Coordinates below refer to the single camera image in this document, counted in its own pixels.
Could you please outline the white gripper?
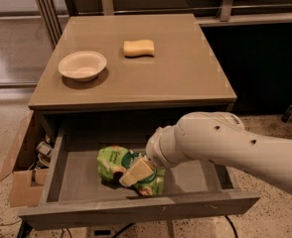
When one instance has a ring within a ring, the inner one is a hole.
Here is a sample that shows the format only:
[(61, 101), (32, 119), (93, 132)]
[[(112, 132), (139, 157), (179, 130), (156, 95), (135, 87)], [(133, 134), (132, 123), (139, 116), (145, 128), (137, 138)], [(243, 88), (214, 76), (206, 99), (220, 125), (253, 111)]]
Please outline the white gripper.
[[(186, 160), (185, 154), (178, 148), (175, 138), (175, 126), (159, 127), (146, 145), (146, 156), (154, 167), (168, 169)], [(150, 177), (154, 167), (145, 158), (138, 158), (125, 171), (119, 182), (129, 187), (140, 180)]]

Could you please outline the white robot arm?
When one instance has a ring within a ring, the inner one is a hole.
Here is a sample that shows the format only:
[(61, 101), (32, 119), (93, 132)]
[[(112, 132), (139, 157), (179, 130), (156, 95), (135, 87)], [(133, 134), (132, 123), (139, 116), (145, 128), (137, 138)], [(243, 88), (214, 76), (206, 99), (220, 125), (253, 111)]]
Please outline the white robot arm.
[(292, 195), (292, 140), (251, 133), (228, 112), (193, 112), (158, 128), (120, 183), (129, 187), (157, 168), (194, 160), (235, 168)]

